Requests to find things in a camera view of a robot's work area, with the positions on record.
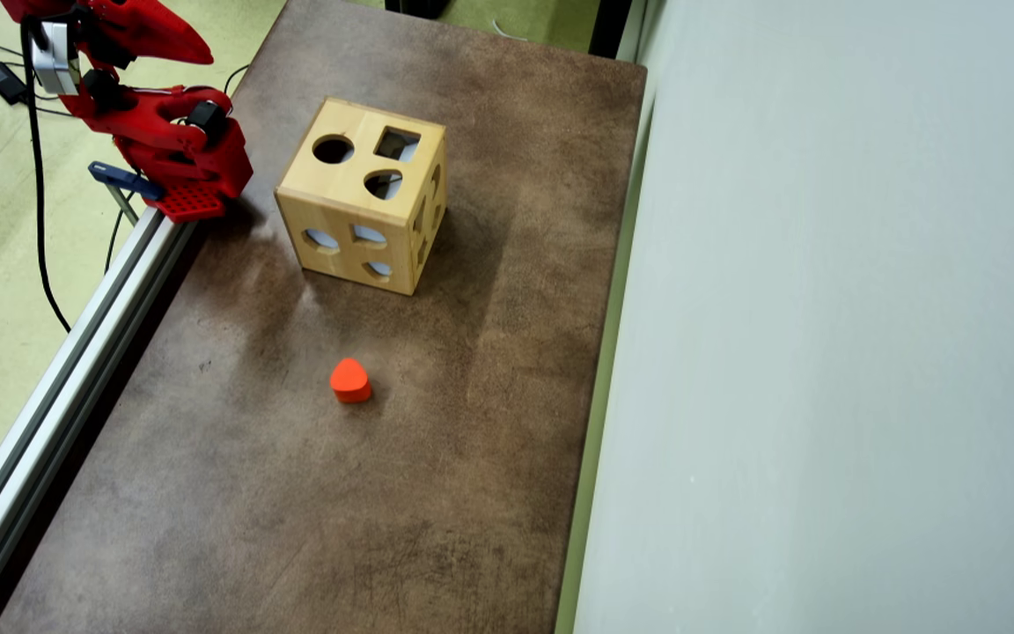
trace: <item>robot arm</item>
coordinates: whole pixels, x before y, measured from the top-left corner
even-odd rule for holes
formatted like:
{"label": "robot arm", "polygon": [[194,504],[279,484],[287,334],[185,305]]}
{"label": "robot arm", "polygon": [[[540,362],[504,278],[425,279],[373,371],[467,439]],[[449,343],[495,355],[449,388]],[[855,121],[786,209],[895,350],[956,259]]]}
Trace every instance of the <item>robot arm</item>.
{"label": "robot arm", "polygon": [[[131,88],[117,68],[137,57],[212,64],[205,41],[157,0],[3,0],[29,25],[33,72],[65,109],[112,134],[124,159],[165,191],[149,204],[174,221],[216,217],[252,175],[244,137],[224,92]],[[77,53],[92,70],[80,76]]]}

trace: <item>white panel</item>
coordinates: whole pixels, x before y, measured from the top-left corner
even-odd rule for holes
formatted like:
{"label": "white panel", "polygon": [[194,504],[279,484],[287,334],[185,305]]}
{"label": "white panel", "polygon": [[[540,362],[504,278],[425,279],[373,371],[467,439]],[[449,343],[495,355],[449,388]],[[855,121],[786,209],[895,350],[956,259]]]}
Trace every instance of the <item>white panel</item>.
{"label": "white panel", "polygon": [[1014,633],[1014,3],[665,10],[578,633]]}

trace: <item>tabletop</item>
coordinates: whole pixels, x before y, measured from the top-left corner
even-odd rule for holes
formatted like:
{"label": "tabletop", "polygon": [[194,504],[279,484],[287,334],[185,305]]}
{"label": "tabletop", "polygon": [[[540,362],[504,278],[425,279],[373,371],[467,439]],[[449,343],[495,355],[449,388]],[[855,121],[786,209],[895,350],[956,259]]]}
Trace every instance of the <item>tabletop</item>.
{"label": "tabletop", "polygon": [[[644,77],[290,0],[234,97],[252,181],[0,631],[551,631]],[[273,189],[325,96],[447,128],[412,297],[299,269]]]}

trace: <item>wooden box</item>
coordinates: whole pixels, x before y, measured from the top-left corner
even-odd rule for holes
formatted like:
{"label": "wooden box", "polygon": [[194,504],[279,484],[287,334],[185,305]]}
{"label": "wooden box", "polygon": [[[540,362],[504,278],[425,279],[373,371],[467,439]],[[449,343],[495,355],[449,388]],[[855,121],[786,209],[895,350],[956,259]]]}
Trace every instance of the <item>wooden box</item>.
{"label": "wooden box", "polygon": [[277,187],[299,265],[414,294],[448,202],[444,133],[328,96]]}

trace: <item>black device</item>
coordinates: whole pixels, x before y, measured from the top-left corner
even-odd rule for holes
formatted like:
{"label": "black device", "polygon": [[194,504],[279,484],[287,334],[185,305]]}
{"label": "black device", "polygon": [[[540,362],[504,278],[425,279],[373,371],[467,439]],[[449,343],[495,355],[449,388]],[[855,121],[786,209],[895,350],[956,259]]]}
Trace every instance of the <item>black device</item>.
{"label": "black device", "polygon": [[25,84],[3,62],[0,62],[0,95],[11,105],[23,100],[25,95]]}

